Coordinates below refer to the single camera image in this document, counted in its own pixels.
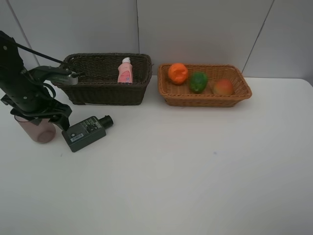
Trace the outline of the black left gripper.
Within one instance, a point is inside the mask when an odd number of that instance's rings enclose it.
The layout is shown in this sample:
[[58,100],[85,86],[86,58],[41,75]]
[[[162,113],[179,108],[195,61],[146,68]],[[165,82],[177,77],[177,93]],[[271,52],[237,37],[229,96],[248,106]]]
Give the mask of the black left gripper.
[[30,121],[32,124],[39,126],[40,118],[46,117],[62,131],[67,131],[70,127],[68,118],[72,113],[71,108],[50,97],[42,84],[28,76],[2,73],[0,89],[5,93],[1,102],[25,117],[35,118]]

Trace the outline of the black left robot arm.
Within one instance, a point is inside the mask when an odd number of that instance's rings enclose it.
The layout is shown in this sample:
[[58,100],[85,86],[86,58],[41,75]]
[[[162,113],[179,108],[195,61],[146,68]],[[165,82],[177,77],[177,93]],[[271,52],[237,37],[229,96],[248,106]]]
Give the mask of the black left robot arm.
[[5,95],[1,101],[12,107],[11,114],[24,118],[35,125],[42,119],[66,131],[71,108],[56,100],[56,92],[46,83],[73,80],[72,71],[67,68],[40,66],[31,70],[24,67],[18,49],[28,49],[15,42],[4,32],[0,33],[0,88]]

